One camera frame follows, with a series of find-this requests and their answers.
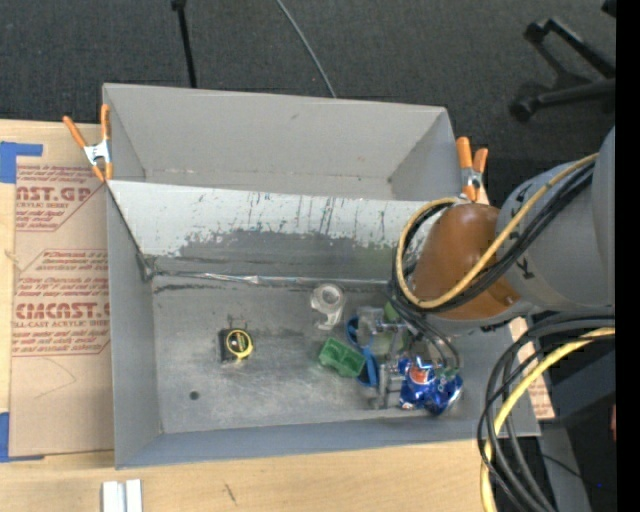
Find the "black cable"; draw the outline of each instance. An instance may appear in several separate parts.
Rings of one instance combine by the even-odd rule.
[[[524,337],[524,339],[520,338],[519,341],[521,343],[514,344],[515,346],[518,347],[518,350],[520,350],[520,348],[522,348],[522,346],[524,346],[526,343],[531,341],[531,338]],[[508,497],[514,503],[514,505],[518,505],[518,504],[521,506],[525,505],[526,507],[528,507],[528,510],[534,510],[536,512],[548,512],[549,510],[553,510],[553,509],[552,508],[550,509],[544,506],[537,499],[531,496],[529,491],[524,487],[524,485],[520,482],[515,472],[509,466],[506,460],[506,457],[498,443],[497,434],[493,427],[493,420],[495,415],[493,413],[493,410],[490,407],[493,406],[493,404],[498,400],[498,398],[504,397],[505,394],[508,396],[510,392],[511,383],[516,378],[518,378],[522,374],[522,372],[524,372],[525,368],[540,355],[538,353],[540,351],[536,351],[534,354],[532,354],[527,359],[525,359],[523,363],[518,365],[516,370],[511,372],[511,374],[507,375],[506,372],[508,372],[509,368],[507,368],[505,365],[507,361],[511,361],[511,362],[513,361],[513,359],[515,358],[515,354],[517,353],[518,350],[514,349],[514,350],[507,351],[505,353],[506,358],[504,358],[505,356],[500,358],[499,363],[494,367],[493,371],[491,372],[491,375],[489,377],[489,384],[487,385],[487,391],[485,396],[487,407],[485,408],[481,416],[481,419],[486,418],[488,442],[491,444],[493,448],[494,457],[498,463],[498,467],[504,474],[504,478],[498,473],[498,470],[495,468],[495,466],[491,464],[490,461],[486,460],[486,457],[483,457],[483,460],[485,460],[485,463],[489,462],[488,467],[490,471],[493,468],[492,472],[495,473],[496,480],[497,481],[502,480],[504,484],[509,487],[509,490],[511,491],[511,493],[510,495],[508,495]],[[503,370],[505,372],[504,378],[503,378],[503,384],[500,387],[500,390],[499,390],[500,392],[496,392],[494,395],[491,395],[491,390],[495,387],[495,384],[498,380],[498,375],[500,374],[500,370]],[[479,444],[479,446],[481,447],[480,448],[481,451],[484,453],[484,450],[482,450],[481,443]],[[517,495],[518,498],[520,498],[520,500],[523,500],[524,503],[515,501],[513,499],[515,498],[515,495]]]
[[[191,54],[191,42],[189,40],[189,28],[187,26],[187,17],[184,14],[184,8],[187,0],[171,0],[171,8],[178,13],[178,22],[180,23],[180,35],[182,36],[182,46],[184,47],[184,55],[187,60],[187,71],[189,73],[189,85],[192,89],[197,89],[196,70],[193,64],[193,55]]]
[[[585,329],[588,329],[591,327],[602,327],[602,323],[603,323],[602,319],[600,318],[587,319],[582,323],[580,327]],[[565,325],[563,325],[563,327],[565,329],[568,327],[571,327],[573,329],[575,327],[575,322],[568,322]],[[607,336],[607,337],[596,338],[596,339],[611,339],[611,338],[615,338],[615,336]],[[519,496],[521,496],[527,502],[527,505],[530,506],[533,510],[554,510],[554,508],[550,506],[551,504],[546,500],[546,498],[544,498],[544,494],[542,493],[542,490],[539,488],[537,482],[535,482],[535,479],[533,478],[528,479],[525,476],[525,480],[527,481],[527,484],[530,487],[534,488],[533,492],[534,494],[537,495],[538,500],[540,500],[540,498],[543,497],[543,499],[540,501],[536,500],[536,498],[531,496],[528,493],[528,491],[524,489],[524,487],[520,484],[518,477],[515,475],[515,473],[507,463],[506,458],[504,457],[504,454],[502,453],[502,450],[499,446],[497,435],[493,430],[493,422],[495,419],[495,413],[492,410],[493,404],[498,400],[500,396],[503,397],[503,400],[506,399],[506,397],[508,397],[510,392],[511,383],[515,380],[515,378],[517,378],[518,375],[520,375],[524,371],[524,369],[529,365],[529,363],[533,359],[537,358],[540,354],[543,354],[545,352],[545,349],[542,349],[542,348],[538,349],[533,355],[529,356],[525,361],[523,361],[513,372],[511,372],[510,374],[508,373],[510,370],[510,366],[513,364],[513,360],[517,352],[522,348],[522,346],[524,346],[529,341],[532,341],[533,339],[535,338],[533,336],[530,336],[529,332],[526,333],[526,335],[522,336],[516,343],[514,343],[511,347],[509,347],[507,351],[505,351],[505,353],[498,360],[498,363],[494,366],[491,372],[491,376],[489,378],[488,386],[487,386],[486,406],[483,410],[483,413],[480,417],[480,421],[478,423],[477,441],[482,454],[482,458],[485,464],[487,464],[487,467],[491,471],[492,475],[494,476],[494,480],[498,484],[500,484],[500,486],[503,489],[505,489],[505,487],[509,489],[509,492],[506,493],[507,497],[509,497],[509,499],[512,502],[514,502],[515,505],[519,506],[520,504],[514,500],[515,498],[513,493],[514,490]],[[500,374],[500,371],[503,371],[503,384],[499,390],[497,390],[493,395],[491,395],[491,390],[495,387],[497,377]],[[499,463],[500,469],[504,473],[505,478],[509,480],[509,483],[511,484],[511,486],[509,486],[509,484],[507,484],[507,482],[504,481],[504,479],[498,473],[497,469],[493,466],[493,464],[490,461],[487,460],[487,457],[484,454],[484,450],[482,446],[483,445],[482,426],[485,420],[486,420],[487,434],[488,434],[487,442],[491,443],[491,446],[494,448],[496,460]],[[514,443],[514,441],[515,443],[517,443],[513,428],[511,430],[508,429],[508,433],[509,433],[509,438],[512,440],[512,444]],[[520,450],[520,447],[518,444],[514,446],[516,446],[516,450]],[[516,455],[516,459],[517,461],[519,461],[520,468],[524,470],[526,466],[522,465],[524,458],[522,457],[521,452],[520,452],[520,457]]]
[[[559,187],[556,194],[554,194],[554,196],[543,206],[540,212],[531,220],[527,227],[522,231],[516,242],[510,247],[510,249],[500,259],[500,261],[483,270],[479,274],[479,277],[473,283],[471,283],[469,287],[467,287],[464,291],[451,298],[447,302],[441,304],[440,306],[424,309],[419,308],[415,304],[409,302],[404,296],[404,293],[402,293],[402,290],[400,290],[397,285],[397,274],[394,271],[395,265],[393,265],[392,280],[395,281],[394,285],[396,293],[400,300],[402,300],[402,302],[406,304],[407,307],[415,311],[420,311],[422,313],[439,313],[459,307],[480,295],[480,293],[489,288],[516,262],[516,260],[526,251],[526,249],[533,243],[533,241],[540,235],[540,233],[542,233],[542,231],[549,225],[549,223],[591,183],[594,165],[595,164],[590,163],[578,169],[567,179],[565,179],[564,183]],[[414,225],[410,228],[407,234],[405,253],[409,246],[409,241],[420,228],[421,224],[435,213],[437,212],[427,210],[423,215],[416,219]]]
[[[505,371],[503,373],[503,384],[505,383],[505,379],[507,377],[507,372],[506,369],[511,369],[511,367],[513,366],[513,361],[514,361],[515,357],[511,356],[509,357],[509,360],[506,361],[505,364]],[[526,485],[526,487],[533,493],[534,498],[544,507],[547,508],[549,510],[553,510],[553,505],[549,502],[549,500],[547,499],[547,497],[545,496],[544,492],[542,491],[542,489],[540,488],[540,486],[538,485],[538,482],[536,481],[536,479],[534,478],[533,474],[531,473],[531,469],[529,468],[529,464],[527,463],[524,454],[522,453],[522,449],[520,448],[520,441],[518,440],[518,436],[516,433],[516,429],[515,429],[515,425],[514,425],[514,421],[513,421],[513,417],[511,414],[509,414],[509,416],[507,416],[507,419],[505,421],[506,424],[506,428],[507,428],[507,440],[510,443],[511,449],[513,451],[513,455],[516,459],[516,464],[517,467],[520,468],[520,471],[522,473],[522,479],[524,480],[524,483]]]
[[[442,349],[438,345],[438,341],[442,342],[447,347],[447,350],[449,350],[449,352],[451,353],[451,356],[453,357],[454,368],[460,368],[460,353],[455,348],[453,343],[451,343],[451,341],[447,338],[447,336],[442,334],[434,326],[430,325],[429,322],[427,322],[420,315],[416,314],[411,310],[408,310],[404,304],[402,304],[401,302],[398,302],[397,295],[393,293],[390,283],[389,283],[389,286],[387,287],[386,294],[387,294],[387,299],[391,303],[391,306],[404,319],[405,322],[407,322],[409,325],[414,327],[414,329],[416,329],[423,335],[426,335],[427,333],[431,333],[432,337],[435,339],[427,337],[427,340],[438,351],[438,353],[440,354],[440,357],[442,357],[442,360],[445,366],[449,366],[447,363],[447,357],[445,356],[445,354],[442,352]]]
[[[496,367],[494,367],[494,371],[492,371],[491,377],[489,379],[489,385],[487,387],[487,394],[489,394],[490,390],[492,387],[495,386],[495,382],[497,380],[497,376],[500,372],[500,368],[503,367],[505,365],[506,360],[504,359],[505,356],[507,356],[508,358],[512,357],[513,355],[515,355],[515,353],[517,353],[518,350],[520,350],[521,346],[523,344],[526,344],[528,341],[531,341],[533,338],[529,337],[529,336],[524,336],[522,338],[520,338],[519,343],[514,344],[514,346],[510,347],[510,349],[505,352],[505,355],[503,355],[503,357],[500,358],[498,364],[496,365]],[[598,337],[598,338],[594,338],[594,339],[598,339],[600,341],[602,340],[606,340],[606,339],[615,339],[615,336],[606,336],[606,337]],[[508,463],[506,462],[506,458],[504,458],[502,452],[501,452],[501,447],[498,444],[498,440],[497,440],[497,436],[495,434],[495,431],[493,430],[493,422],[495,419],[495,413],[492,410],[492,406],[493,404],[497,401],[498,397],[500,395],[503,395],[503,399],[504,396],[508,396],[509,394],[509,388],[511,383],[513,382],[514,378],[517,377],[519,374],[521,374],[524,369],[528,366],[528,364],[534,359],[537,358],[539,355],[544,354],[546,351],[546,349],[544,348],[540,348],[538,349],[532,356],[530,356],[529,358],[527,358],[526,361],[524,361],[523,363],[521,363],[516,370],[514,370],[510,376],[504,381],[504,384],[501,386],[501,388],[494,393],[494,395],[488,397],[487,400],[487,406],[485,407],[485,410],[483,411],[483,414],[481,416],[481,421],[479,423],[479,427],[478,427],[478,443],[480,446],[480,449],[482,450],[482,437],[481,437],[481,429],[482,429],[482,423],[483,423],[483,418],[486,418],[486,423],[487,423],[487,430],[488,430],[488,436],[489,436],[489,440],[488,442],[491,443],[492,447],[494,448],[494,452],[496,455],[496,459],[499,461],[499,465],[500,465],[500,469],[505,473],[505,476],[511,481],[513,479],[516,480],[517,482],[517,477],[515,476],[515,474],[513,473],[513,471],[511,470],[511,468],[508,466]],[[485,460],[485,462],[487,462],[486,460],[486,456],[484,456],[484,452],[483,452],[483,460]],[[500,475],[497,474],[497,471],[495,469],[495,467],[493,467],[492,465],[488,466],[490,471],[496,472],[496,479],[500,479]],[[531,482],[533,485],[537,486],[537,483],[535,483],[535,481]]]
[[[491,391],[492,388],[495,387],[495,383],[497,381],[497,377],[498,377],[500,371],[504,369],[504,371],[507,372],[508,369],[509,369],[509,367],[506,366],[507,363],[509,363],[510,360],[513,361],[513,358],[514,358],[515,354],[522,348],[522,346],[524,346],[529,341],[532,341],[532,339],[534,339],[534,338],[532,338],[530,336],[527,336],[527,335],[522,336],[516,343],[514,343],[514,345],[509,347],[509,349],[502,355],[502,357],[499,359],[499,361],[496,364],[496,366],[493,368],[493,371],[492,371],[490,379],[489,379],[489,384],[487,386],[487,404],[486,404],[486,407],[485,407],[485,409],[484,409],[484,411],[483,411],[483,413],[481,415],[480,422],[478,423],[477,440],[478,440],[478,446],[480,447],[480,450],[481,450],[481,453],[482,453],[483,460],[487,464],[487,467],[489,468],[489,470],[493,473],[497,483],[500,483],[503,488],[504,488],[504,486],[507,486],[506,482],[504,482],[504,480],[498,474],[497,470],[491,464],[491,462],[487,460],[487,458],[486,458],[486,456],[484,454],[484,451],[482,450],[482,442],[483,442],[483,440],[482,440],[482,425],[483,425],[484,419],[486,418],[487,430],[488,430],[488,436],[489,436],[488,442],[490,442],[492,447],[494,448],[494,451],[495,451],[495,454],[496,454],[496,459],[497,460],[502,459],[503,462],[502,462],[501,465],[503,467],[501,469],[506,473],[506,476],[510,480],[516,480],[517,481],[517,477],[510,470],[510,468],[506,467],[507,465],[504,462],[505,459],[502,457],[501,449],[500,449],[500,446],[499,446],[499,444],[497,442],[497,436],[495,434],[495,431],[493,430],[494,413],[491,410],[491,407],[493,406],[493,404],[497,401],[497,399],[501,395],[504,395],[505,393],[508,394],[509,387],[510,387],[511,383],[513,382],[513,380],[515,380],[515,378],[517,378],[517,376],[520,375],[524,371],[524,369],[529,365],[529,363],[531,361],[533,361],[539,355],[543,354],[545,352],[545,350],[544,349],[539,349],[533,355],[529,356],[525,361],[523,361],[516,368],[516,370],[511,372],[509,374],[509,376],[506,377],[503,380],[503,385],[493,395],[490,395],[490,391]]]
[[[318,70],[318,72],[322,76],[322,79],[324,80],[324,83],[327,86],[327,89],[329,89],[329,93],[331,93],[331,96],[333,96],[334,98],[337,98],[338,96],[336,95],[335,91],[333,90],[333,87],[331,87],[331,83],[329,82],[329,78],[327,77],[327,74],[324,72],[324,69],[322,69],[322,65],[320,64],[320,61],[316,57],[316,54],[314,53],[313,49],[311,48],[311,45],[307,41],[307,38],[304,37],[304,34],[302,33],[302,30],[300,29],[300,27],[296,23],[296,20],[293,19],[293,16],[288,11],[288,9],[284,6],[284,4],[282,3],[281,0],[276,0],[276,3],[278,4],[278,7],[280,7],[280,10],[284,13],[284,15],[289,20],[289,23],[291,23],[291,26],[297,32],[298,37],[300,37],[300,40],[302,41],[302,44],[304,44],[304,47],[307,49],[307,52],[311,56],[311,59],[313,60],[313,63],[316,66],[316,69]]]

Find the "wire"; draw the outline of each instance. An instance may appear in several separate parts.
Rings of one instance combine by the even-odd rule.
[[[448,311],[465,304],[488,289],[511,268],[517,259],[531,246],[549,223],[590,183],[594,164],[591,163],[579,172],[570,176],[554,197],[540,210],[520,233],[516,242],[500,258],[500,260],[482,271],[480,277],[464,291],[448,300],[441,306],[429,308],[429,312]]]
[[[607,308],[599,308],[597,311],[602,313],[604,311],[606,311]],[[567,325],[571,322],[569,322],[569,320],[573,320],[573,318],[583,318],[583,322],[580,325],[572,325],[571,327],[574,328],[581,328],[581,329],[587,329],[587,328],[592,328],[592,327],[601,327],[604,324],[607,323],[608,320],[611,320],[611,318],[586,318],[586,314],[587,314],[588,310],[582,310],[582,311],[576,311],[576,312],[572,312],[571,314],[568,313],[561,313],[561,314],[557,314],[554,315],[553,317],[558,317],[558,318],[562,318],[563,320],[565,320],[565,324],[562,325],[562,328],[559,330],[564,329],[565,332],[569,331],[571,329],[567,328]],[[546,325],[544,326],[545,328],[548,328],[548,321],[546,322]],[[496,363],[496,365],[494,366],[491,375],[489,377],[489,382],[487,385],[487,392],[486,392],[486,406],[480,416],[480,421],[478,423],[478,429],[477,429],[477,442],[478,442],[478,447],[480,449],[481,454],[483,455],[483,462],[486,464],[486,466],[488,467],[489,471],[491,472],[491,474],[495,477],[496,483],[499,484],[502,489],[505,491],[507,497],[516,505],[516,506],[520,506],[519,502],[516,500],[516,497],[514,496],[513,492],[512,492],[512,488],[513,490],[518,494],[518,496],[520,496],[521,499],[523,499],[524,501],[529,502],[529,506],[531,508],[534,508],[535,510],[540,510],[538,508],[538,505],[534,502],[534,504],[532,505],[530,502],[535,500],[537,498],[538,502],[546,508],[546,510],[554,510],[553,506],[548,502],[548,500],[546,499],[546,497],[544,496],[544,493],[542,492],[542,490],[540,489],[538,483],[535,481],[535,479],[533,478],[533,476],[531,475],[528,465],[526,463],[526,461],[524,460],[524,456],[522,455],[519,443],[517,441],[516,435],[515,435],[515,431],[512,425],[512,419],[510,416],[508,416],[507,418],[507,431],[508,431],[508,440],[511,442],[513,450],[514,450],[514,455],[516,458],[516,462],[518,463],[518,467],[521,470],[522,473],[522,477],[525,481],[525,483],[527,484],[527,486],[529,487],[529,489],[533,492],[533,494],[535,494],[535,498],[532,499],[532,497],[529,495],[529,492],[520,485],[520,482],[518,481],[518,477],[515,476],[514,472],[512,471],[512,469],[510,468],[509,464],[506,461],[506,458],[504,457],[504,455],[502,454],[502,450],[500,448],[500,444],[498,443],[498,439],[497,439],[497,435],[496,432],[493,431],[493,429],[491,428],[491,423],[493,422],[494,419],[494,414],[493,414],[493,409],[492,409],[492,405],[493,403],[500,397],[500,395],[503,395],[503,400],[506,400],[508,398],[508,390],[509,390],[509,386],[510,384],[515,380],[515,378],[520,375],[524,370],[526,370],[527,366],[529,365],[530,362],[532,362],[533,360],[536,360],[538,358],[539,355],[543,354],[545,352],[544,348],[540,348],[538,349],[534,354],[532,354],[531,356],[529,356],[525,361],[522,361],[520,366],[518,366],[518,368],[516,368],[516,370],[514,370],[512,373],[508,373],[512,364],[513,364],[513,360],[515,358],[516,353],[523,347],[525,346],[527,343],[529,343],[530,341],[533,341],[533,339],[535,339],[535,337],[533,336],[534,333],[537,334],[538,328],[537,326],[534,326],[533,328],[529,329],[527,333],[525,333],[525,335],[521,336],[512,346],[510,346],[505,352],[504,354],[500,357],[500,359],[498,360],[498,362]],[[500,373],[500,371],[503,371],[503,384],[500,387],[500,389],[498,391],[496,391],[493,395],[491,395],[491,391],[493,390],[493,388],[495,387],[498,375]],[[497,472],[497,469],[493,466],[493,464],[491,463],[491,461],[489,459],[487,459],[484,456],[484,452],[483,452],[483,440],[482,440],[482,426],[484,424],[486,420],[487,423],[487,430],[488,430],[488,442],[492,444],[492,446],[495,449],[496,452],[496,459],[498,461],[498,465],[500,466],[500,469],[502,469],[504,476],[507,478],[507,480],[509,480],[509,482],[511,483],[511,486],[507,485],[507,483],[504,481],[504,479],[501,477],[501,475]]]
[[[496,416],[493,422],[493,432],[497,435],[502,428],[506,418],[511,413],[511,410],[514,408],[517,401],[524,394],[527,388],[533,383],[544,371],[546,371],[550,366],[557,363],[565,356],[574,352],[575,350],[588,345],[593,342],[598,337],[604,337],[615,334],[615,329],[613,328],[600,328],[595,331],[588,333],[585,336],[579,338],[578,341],[567,342],[558,349],[554,350],[548,356],[546,356],[528,375],[526,375],[516,386],[514,391],[507,397],[507,399],[503,402],[502,407],[500,408],[498,415]],[[489,467],[484,460],[491,460],[493,456],[494,446],[490,442],[486,442],[483,450],[483,465],[481,468],[481,498],[482,503],[487,511],[496,511],[495,504],[492,499],[492,489],[491,482],[489,479]]]
[[[191,53],[191,42],[189,41],[189,28],[187,26],[187,18],[184,14],[184,7],[187,0],[172,0],[171,7],[178,12],[178,22],[180,23],[180,35],[182,36],[182,46],[184,47],[184,56],[187,60],[187,71],[189,73],[189,85],[192,89],[198,88],[196,81],[196,69],[193,64],[193,55]]]
[[[276,0],[276,3],[278,4],[278,7],[280,7],[280,10],[284,13],[284,15],[287,17],[287,19],[291,23],[291,26],[298,33],[298,36],[300,37],[300,40],[302,41],[302,43],[304,44],[305,48],[307,49],[307,52],[309,52],[309,55],[311,56],[311,59],[313,60],[313,63],[315,64],[316,68],[318,69],[318,72],[322,76],[322,79],[324,80],[324,83],[327,86],[327,89],[329,89],[329,92],[331,93],[331,96],[333,96],[334,98],[337,98],[338,96],[336,95],[335,91],[333,90],[333,87],[331,87],[331,83],[329,82],[329,78],[327,77],[327,74],[324,72],[324,69],[322,69],[322,65],[320,64],[320,61],[316,57],[316,54],[314,53],[313,49],[311,48],[311,45],[307,41],[307,38],[302,33],[302,30],[300,29],[300,27],[296,23],[296,20],[293,19],[293,16],[288,11],[288,9],[284,6],[284,4],[282,3],[281,0]]]
[[[435,205],[438,205],[438,204],[442,204],[443,201],[446,201],[449,204],[452,204],[452,201],[451,201],[451,199],[444,199],[444,200],[440,199],[440,200],[436,200],[436,201],[433,201],[432,203],[428,203],[427,205],[425,205],[423,208],[421,208],[418,212],[416,212],[416,214],[414,214],[411,217],[411,219],[409,220],[409,222],[407,223],[407,225],[403,229],[403,231],[402,231],[402,233],[400,235],[400,239],[398,241],[398,249],[396,250],[396,255],[395,255],[395,272],[396,272],[396,279],[397,279],[397,282],[398,282],[398,286],[399,286],[400,290],[402,291],[402,294],[404,295],[404,297],[409,302],[411,302],[412,304],[417,306],[418,308],[424,310],[424,309],[430,309],[430,308],[435,308],[435,307],[441,306],[442,304],[444,304],[448,300],[450,300],[453,297],[455,297],[456,295],[458,295],[484,269],[484,267],[487,265],[489,260],[498,251],[498,249],[500,248],[500,246],[502,245],[504,240],[516,228],[516,226],[520,223],[520,221],[524,218],[524,216],[533,208],[533,206],[542,198],[542,196],[544,196],[544,194],[546,194],[560,180],[562,180],[566,176],[570,175],[571,173],[575,172],[577,169],[580,169],[581,167],[583,167],[583,166],[595,161],[597,157],[598,157],[598,153],[594,153],[592,155],[589,155],[589,156],[587,156],[585,158],[582,158],[582,159],[578,160],[577,162],[573,163],[572,165],[568,166],[566,169],[564,169],[561,172],[559,172],[558,174],[556,174],[547,183],[545,183],[542,187],[540,187],[531,196],[531,198],[522,206],[522,208],[520,208],[520,210],[518,210],[516,215],[514,215],[514,217],[509,221],[509,223],[502,230],[502,232],[496,237],[496,239],[489,246],[487,251],[480,257],[480,259],[473,266],[473,268],[460,281],[458,281],[458,283],[453,288],[451,288],[448,292],[444,293],[439,298],[432,299],[432,300],[422,300],[422,299],[416,297],[411,292],[411,290],[409,289],[409,286],[407,285],[405,277],[404,277],[402,256],[404,255],[404,252],[406,250],[405,245],[407,243],[408,235],[413,229],[415,229],[413,223],[420,216],[420,214],[424,210],[428,210],[428,208],[430,208],[432,205],[435,206]]]

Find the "gray bin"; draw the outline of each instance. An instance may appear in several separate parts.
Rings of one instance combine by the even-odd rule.
[[[440,107],[105,84],[116,467],[471,438],[508,329],[455,342],[465,391],[439,418],[375,410],[318,354],[320,284],[343,320],[382,306],[392,247],[461,189]],[[223,364],[218,333],[251,333]],[[537,433],[529,406],[523,435]]]

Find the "black cable on floor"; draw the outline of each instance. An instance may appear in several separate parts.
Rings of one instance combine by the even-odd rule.
[[[196,69],[193,64],[193,55],[191,54],[191,42],[189,41],[189,28],[187,27],[187,17],[184,8],[187,0],[171,0],[171,9],[178,13],[178,21],[180,23],[180,35],[182,36],[182,46],[184,46],[184,55],[187,60],[187,71],[189,72],[189,85],[192,89],[198,88],[196,81]]]
[[[284,15],[289,20],[289,23],[291,23],[291,26],[298,33],[298,37],[300,37],[302,44],[304,44],[305,48],[307,49],[307,52],[309,52],[309,55],[311,56],[311,59],[313,60],[313,63],[316,66],[316,69],[322,76],[322,79],[324,80],[324,83],[327,86],[327,89],[329,89],[331,96],[333,96],[334,98],[337,98],[338,96],[333,90],[333,87],[331,87],[331,83],[329,82],[329,78],[327,77],[327,74],[324,72],[324,69],[322,69],[322,65],[320,64],[320,61],[316,57],[316,54],[314,53],[313,49],[311,48],[311,45],[307,41],[307,38],[304,37],[304,34],[300,29],[300,27],[298,26],[298,24],[296,23],[296,20],[293,19],[293,16],[291,15],[291,13],[288,11],[288,9],[285,7],[285,5],[282,3],[281,0],[276,0],[276,3],[278,4],[278,7],[280,7],[280,10],[284,13]]]

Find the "green block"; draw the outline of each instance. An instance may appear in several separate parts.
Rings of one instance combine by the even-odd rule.
[[[365,357],[357,350],[329,338],[320,350],[320,364],[337,370],[342,377],[357,377],[366,362]]]

